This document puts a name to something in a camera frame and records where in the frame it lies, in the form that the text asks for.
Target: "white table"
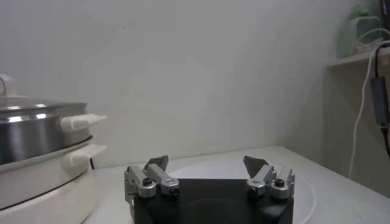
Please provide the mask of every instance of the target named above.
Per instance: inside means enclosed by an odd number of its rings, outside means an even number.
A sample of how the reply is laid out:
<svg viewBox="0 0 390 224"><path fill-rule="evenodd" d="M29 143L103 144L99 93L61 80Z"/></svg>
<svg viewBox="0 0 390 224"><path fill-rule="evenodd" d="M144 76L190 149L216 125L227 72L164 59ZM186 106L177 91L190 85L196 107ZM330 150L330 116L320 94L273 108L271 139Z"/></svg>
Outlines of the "white table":
<svg viewBox="0 0 390 224"><path fill-rule="evenodd" d="M283 147L239 150L214 155L172 159L167 172L214 159L229 159L249 155L263 158L270 164L282 164L303 175L314 187L317 208L312 223L389 224L390 199L333 171L324 168ZM129 205L124 201L126 167L96 170L103 199L85 224L130 223Z"/></svg>

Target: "stainless steel pot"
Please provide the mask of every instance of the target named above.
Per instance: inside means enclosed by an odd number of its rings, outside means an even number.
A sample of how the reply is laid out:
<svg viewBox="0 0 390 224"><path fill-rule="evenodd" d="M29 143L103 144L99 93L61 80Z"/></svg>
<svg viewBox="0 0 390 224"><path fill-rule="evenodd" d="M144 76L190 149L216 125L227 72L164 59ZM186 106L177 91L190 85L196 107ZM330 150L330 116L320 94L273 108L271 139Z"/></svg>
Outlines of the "stainless steel pot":
<svg viewBox="0 0 390 224"><path fill-rule="evenodd" d="M89 127L106 116L87 114L85 103L17 96L14 81L0 74L0 165L52 153L91 138Z"/></svg>

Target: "black cable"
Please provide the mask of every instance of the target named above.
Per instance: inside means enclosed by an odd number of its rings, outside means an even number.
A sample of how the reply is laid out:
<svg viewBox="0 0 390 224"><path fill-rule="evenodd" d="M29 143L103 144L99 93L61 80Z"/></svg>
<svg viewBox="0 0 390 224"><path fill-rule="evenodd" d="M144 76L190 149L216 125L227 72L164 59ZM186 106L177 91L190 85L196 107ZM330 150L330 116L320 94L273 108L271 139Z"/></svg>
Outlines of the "black cable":
<svg viewBox="0 0 390 224"><path fill-rule="evenodd" d="M389 46L390 46L390 43L381 44L381 45L379 45L379 47L375 51L375 78L379 77L379 75L378 75L378 54L379 54L379 51L381 48L389 47Z"/></svg>
<svg viewBox="0 0 390 224"><path fill-rule="evenodd" d="M390 148L389 148L389 139L388 139L389 127L387 125L384 125L384 126L380 127L380 130L383 133L383 137L385 139L386 151L387 151L389 159L390 159Z"/></svg>
<svg viewBox="0 0 390 224"><path fill-rule="evenodd" d="M379 45L377 50L375 51L375 78L379 78L378 73L378 54L381 48L383 47L389 47L390 43L384 43ZM383 137L385 139L385 146L386 146L386 152L388 153L389 159L390 159L390 147L389 147L389 139L388 139L388 133L389 133L389 127L387 124L380 124L380 130L383 133Z"/></svg>

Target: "power cord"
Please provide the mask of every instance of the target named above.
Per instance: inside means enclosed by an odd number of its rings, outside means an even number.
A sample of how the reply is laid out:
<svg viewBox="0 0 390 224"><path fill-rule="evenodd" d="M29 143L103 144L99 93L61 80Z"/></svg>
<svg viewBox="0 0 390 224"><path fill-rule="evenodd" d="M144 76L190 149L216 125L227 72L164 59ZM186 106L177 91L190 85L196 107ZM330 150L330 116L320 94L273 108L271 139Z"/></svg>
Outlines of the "power cord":
<svg viewBox="0 0 390 224"><path fill-rule="evenodd" d="M377 50L375 51L375 78L379 78L379 74L378 74L378 54L379 54L379 51L381 48L389 47L389 46L390 46L390 43L381 44L377 48ZM386 152L387 152L389 159L390 159L390 147L389 147L389 139L388 139L389 126L388 126L388 124L380 124L380 130L381 130L383 137L385 139Z"/></svg>
<svg viewBox="0 0 390 224"><path fill-rule="evenodd" d="M356 133L357 133L357 129L358 129L358 124L359 124L359 121L360 121L361 113L363 112L364 101L366 99L365 89L366 89L366 85L367 85L368 79L370 77L372 58L374 57L374 54L376 53L378 48L379 47L377 47L373 51L371 51L370 59L368 61L366 78L364 79L363 86L361 88L360 110L359 110L359 114L358 114L358 117L356 119L355 125L353 126L352 156L351 156L351 160L350 160L350 163L349 163L349 172L348 172L348 178L350 178L350 179L352 177L353 162L355 160L355 153L356 153Z"/></svg>
<svg viewBox="0 0 390 224"><path fill-rule="evenodd" d="M388 139L389 126L387 125L381 126L380 130L382 131L383 137L385 139L386 152L388 153L388 156L390 158L390 148L389 148L389 139Z"/></svg>

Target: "round white tray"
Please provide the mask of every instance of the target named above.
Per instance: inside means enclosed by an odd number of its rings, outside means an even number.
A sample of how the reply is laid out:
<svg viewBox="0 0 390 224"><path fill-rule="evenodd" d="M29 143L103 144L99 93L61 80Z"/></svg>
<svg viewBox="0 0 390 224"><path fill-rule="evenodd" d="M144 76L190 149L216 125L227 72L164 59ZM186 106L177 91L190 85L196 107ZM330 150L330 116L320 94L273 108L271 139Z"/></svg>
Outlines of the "round white tray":
<svg viewBox="0 0 390 224"><path fill-rule="evenodd" d="M281 166L271 164L277 172ZM176 178L249 179L242 158L219 159L193 164L170 173ZM294 194L294 223L306 224L313 216L317 200L313 187L296 173Z"/></svg>

